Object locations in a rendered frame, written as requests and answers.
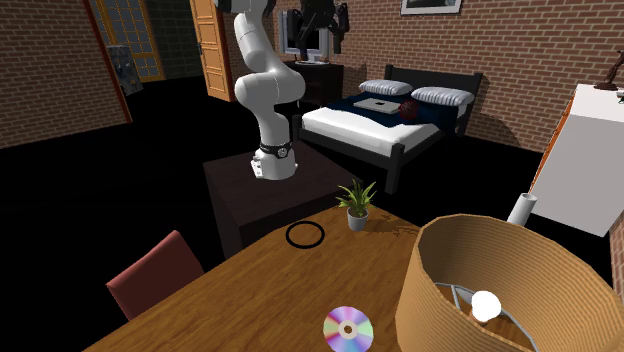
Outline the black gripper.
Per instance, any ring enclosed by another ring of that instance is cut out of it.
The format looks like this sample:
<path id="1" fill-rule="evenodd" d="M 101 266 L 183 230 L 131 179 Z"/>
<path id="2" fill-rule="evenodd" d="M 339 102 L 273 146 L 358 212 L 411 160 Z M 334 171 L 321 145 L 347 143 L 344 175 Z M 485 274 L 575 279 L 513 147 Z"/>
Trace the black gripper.
<path id="1" fill-rule="evenodd" d="M 350 30 L 348 4 L 335 6 L 333 0 L 300 0 L 301 10 L 287 11 L 287 38 L 295 43 L 301 57 L 307 57 L 307 38 L 316 29 L 315 21 L 331 22 L 333 52 L 340 54 L 345 34 Z"/>

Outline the dark chest of drawers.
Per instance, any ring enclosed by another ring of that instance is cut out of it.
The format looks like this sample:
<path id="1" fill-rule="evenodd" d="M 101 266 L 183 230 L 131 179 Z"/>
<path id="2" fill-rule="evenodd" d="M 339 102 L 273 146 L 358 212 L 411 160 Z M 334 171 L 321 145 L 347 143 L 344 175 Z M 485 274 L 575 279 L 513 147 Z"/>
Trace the dark chest of drawers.
<path id="1" fill-rule="evenodd" d="M 343 65 L 300 64 L 295 61 L 286 61 L 285 65 L 300 73 L 305 81 L 301 102 L 325 106 L 342 99 Z"/>

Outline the striped grey pillow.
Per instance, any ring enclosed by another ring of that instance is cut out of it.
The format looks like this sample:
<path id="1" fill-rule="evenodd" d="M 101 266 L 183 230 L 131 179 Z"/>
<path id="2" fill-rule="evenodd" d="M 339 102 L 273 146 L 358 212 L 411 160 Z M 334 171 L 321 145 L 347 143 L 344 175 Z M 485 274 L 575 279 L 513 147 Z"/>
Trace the striped grey pillow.
<path id="1" fill-rule="evenodd" d="M 468 91 L 432 86 L 415 89 L 411 97 L 420 102 L 451 107 L 468 105 L 475 99 L 475 95 Z"/>
<path id="2" fill-rule="evenodd" d="M 410 94 L 414 90 L 409 83 L 386 79 L 367 80 L 359 85 L 359 89 L 363 92 L 384 96 L 402 96 Z"/>

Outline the grey laptop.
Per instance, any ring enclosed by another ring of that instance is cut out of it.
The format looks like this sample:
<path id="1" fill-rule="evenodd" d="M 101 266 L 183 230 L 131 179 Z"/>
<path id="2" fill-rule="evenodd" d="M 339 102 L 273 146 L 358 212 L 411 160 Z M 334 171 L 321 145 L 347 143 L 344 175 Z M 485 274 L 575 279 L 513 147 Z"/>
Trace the grey laptop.
<path id="1" fill-rule="evenodd" d="M 361 109 L 366 109 L 369 111 L 384 113 L 384 114 L 395 114 L 398 112 L 401 104 L 392 102 L 392 101 L 380 100 L 376 98 L 368 98 L 365 100 L 355 102 L 353 106 L 361 108 Z"/>

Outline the dark blue blanket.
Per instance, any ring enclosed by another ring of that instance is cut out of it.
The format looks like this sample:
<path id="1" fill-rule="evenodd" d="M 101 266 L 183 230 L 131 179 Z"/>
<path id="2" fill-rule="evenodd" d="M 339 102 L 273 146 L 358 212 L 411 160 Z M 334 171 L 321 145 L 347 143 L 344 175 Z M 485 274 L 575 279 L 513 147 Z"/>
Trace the dark blue blanket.
<path id="1" fill-rule="evenodd" d="M 370 98 L 398 103 L 399 105 L 405 101 L 412 102 L 415 104 L 415 111 L 407 119 L 404 119 L 400 112 L 386 114 L 355 106 L 356 102 Z M 361 115 L 385 127 L 395 127 L 400 124 L 417 125 L 431 123 L 443 131 L 447 131 L 454 126 L 459 112 L 459 108 L 457 106 L 443 106 L 421 102 L 413 99 L 410 94 L 385 96 L 369 92 L 363 92 L 359 95 L 349 96 L 345 99 L 330 103 L 327 105 L 327 108 Z"/>

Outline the green potted plant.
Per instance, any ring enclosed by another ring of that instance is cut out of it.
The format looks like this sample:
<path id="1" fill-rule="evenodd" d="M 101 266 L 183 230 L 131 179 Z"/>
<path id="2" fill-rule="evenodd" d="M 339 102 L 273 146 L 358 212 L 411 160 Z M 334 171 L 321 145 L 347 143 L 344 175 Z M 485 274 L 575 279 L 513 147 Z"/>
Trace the green potted plant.
<path id="1" fill-rule="evenodd" d="M 363 187 L 355 179 L 352 180 L 351 188 L 339 185 L 339 188 L 344 190 L 346 194 L 337 197 L 338 207 L 347 209 L 347 223 L 352 231 L 362 231 L 366 225 L 369 209 L 374 208 L 374 205 L 371 204 L 371 200 L 376 194 L 376 192 L 372 192 L 374 186 L 375 182 L 372 182 L 367 187 Z"/>

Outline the dark robot stand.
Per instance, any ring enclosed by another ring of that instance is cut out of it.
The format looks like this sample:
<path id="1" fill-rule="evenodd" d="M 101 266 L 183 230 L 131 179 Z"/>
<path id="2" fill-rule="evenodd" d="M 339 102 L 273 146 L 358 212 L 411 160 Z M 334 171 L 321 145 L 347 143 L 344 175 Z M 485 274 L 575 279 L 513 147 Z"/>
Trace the dark robot stand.
<path id="1" fill-rule="evenodd" d="M 203 164 L 225 258 L 271 231 L 338 204 L 355 175 L 307 144 L 297 141 L 298 169 L 280 181 L 254 176 L 246 152 Z"/>

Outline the yellow framed window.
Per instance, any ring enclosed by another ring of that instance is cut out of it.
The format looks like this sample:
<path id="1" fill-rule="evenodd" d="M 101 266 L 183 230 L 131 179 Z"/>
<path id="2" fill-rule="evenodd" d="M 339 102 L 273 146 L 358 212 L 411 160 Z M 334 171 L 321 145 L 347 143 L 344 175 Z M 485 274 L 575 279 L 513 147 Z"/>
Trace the yellow framed window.
<path id="1" fill-rule="evenodd" d="M 142 83 L 165 79 L 145 0 L 88 0 L 105 45 L 130 49 Z"/>

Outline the grey leaning picture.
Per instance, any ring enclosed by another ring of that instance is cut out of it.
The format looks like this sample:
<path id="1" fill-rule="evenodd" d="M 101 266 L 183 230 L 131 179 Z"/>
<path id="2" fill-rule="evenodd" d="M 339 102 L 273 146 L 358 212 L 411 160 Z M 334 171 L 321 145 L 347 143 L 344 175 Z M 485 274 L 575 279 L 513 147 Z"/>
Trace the grey leaning picture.
<path id="1" fill-rule="evenodd" d="M 107 47 L 116 76 L 125 96 L 143 89 L 130 48 L 124 45 Z"/>

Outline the white paper roll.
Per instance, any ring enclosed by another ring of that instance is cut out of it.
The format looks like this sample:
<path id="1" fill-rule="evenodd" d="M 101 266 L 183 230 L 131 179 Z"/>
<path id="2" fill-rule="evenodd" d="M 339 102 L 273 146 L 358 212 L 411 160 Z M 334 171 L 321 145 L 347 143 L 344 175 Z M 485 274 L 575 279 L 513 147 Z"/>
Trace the white paper roll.
<path id="1" fill-rule="evenodd" d="M 511 210 L 507 221 L 512 224 L 524 226 L 531 215 L 536 202 L 536 196 L 530 193 L 521 193 Z"/>

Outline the brown wooden table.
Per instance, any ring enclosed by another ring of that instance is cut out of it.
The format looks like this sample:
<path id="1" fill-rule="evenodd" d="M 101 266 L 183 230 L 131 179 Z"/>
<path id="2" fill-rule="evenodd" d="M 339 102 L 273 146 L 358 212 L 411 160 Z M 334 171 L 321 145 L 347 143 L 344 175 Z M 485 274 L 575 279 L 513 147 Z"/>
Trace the brown wooden table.
<path id="1" fill-rule="evenodd" d="M 253 243 L 84 352 L 332 352 L 327 314 L 371 321 L 370 352 L 401 352 L 395 314 L 419 228 L 371 210 L 354 232 L 329 208 Z"/>

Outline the rainbow compact disc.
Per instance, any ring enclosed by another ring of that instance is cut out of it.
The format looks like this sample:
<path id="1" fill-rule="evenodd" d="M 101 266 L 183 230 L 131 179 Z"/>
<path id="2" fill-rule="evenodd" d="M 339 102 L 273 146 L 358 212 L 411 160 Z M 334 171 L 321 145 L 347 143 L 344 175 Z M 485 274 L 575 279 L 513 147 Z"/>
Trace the rainbow compact disc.
<path id="1" fill-rule="evenodd" d="M 368 352 L 374 330 L 363 312 L 351 306 L 341 306 L 325 317 L 323 335 L 334 352 Z"/>

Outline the red chair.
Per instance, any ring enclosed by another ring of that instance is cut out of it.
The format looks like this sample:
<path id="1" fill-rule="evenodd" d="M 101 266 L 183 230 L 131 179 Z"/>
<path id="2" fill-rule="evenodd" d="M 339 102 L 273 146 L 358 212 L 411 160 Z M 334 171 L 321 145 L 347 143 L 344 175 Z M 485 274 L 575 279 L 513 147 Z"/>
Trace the red chair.
<path id="1" fill-rule="evenodd" d="M 200 262 L 174 230 L 106 287 L 132 320 L 203 274 Z"/>

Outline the wicker shade lamp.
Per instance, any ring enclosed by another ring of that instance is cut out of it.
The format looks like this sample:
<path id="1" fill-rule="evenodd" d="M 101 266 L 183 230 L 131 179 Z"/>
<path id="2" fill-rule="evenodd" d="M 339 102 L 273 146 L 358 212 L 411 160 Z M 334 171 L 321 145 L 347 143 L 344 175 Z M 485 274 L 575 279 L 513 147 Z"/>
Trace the wicker shade lamp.
<path id="1" fill-rule="evenodd" d="M 624 352 L 624 304 L 584 261 L 525 227 L 487 216 L 420 229 L 395 314 L 402 352 L 529 352 L 478 325 L 438 284 L 495 294 L 538 352 Z"/>

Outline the black frame bed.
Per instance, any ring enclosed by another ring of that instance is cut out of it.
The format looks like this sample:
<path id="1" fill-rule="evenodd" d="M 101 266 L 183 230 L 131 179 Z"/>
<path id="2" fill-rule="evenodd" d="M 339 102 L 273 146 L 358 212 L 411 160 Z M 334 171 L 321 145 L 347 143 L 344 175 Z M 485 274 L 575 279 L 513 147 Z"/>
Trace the black frame bed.
<path id="1" fill-rule="evenodd" d="M 442 87 L 477 95 L 483 74 L 472 75 L 385 67 L 384 78 L 413 88 Z M 445 137 L 433 124 L 386 127 L 353 112 L 319 108 L 295 115 L 293 137 L 326 147 L 387 171 L 384 191 L 394 194 L 401 168 Z"/>

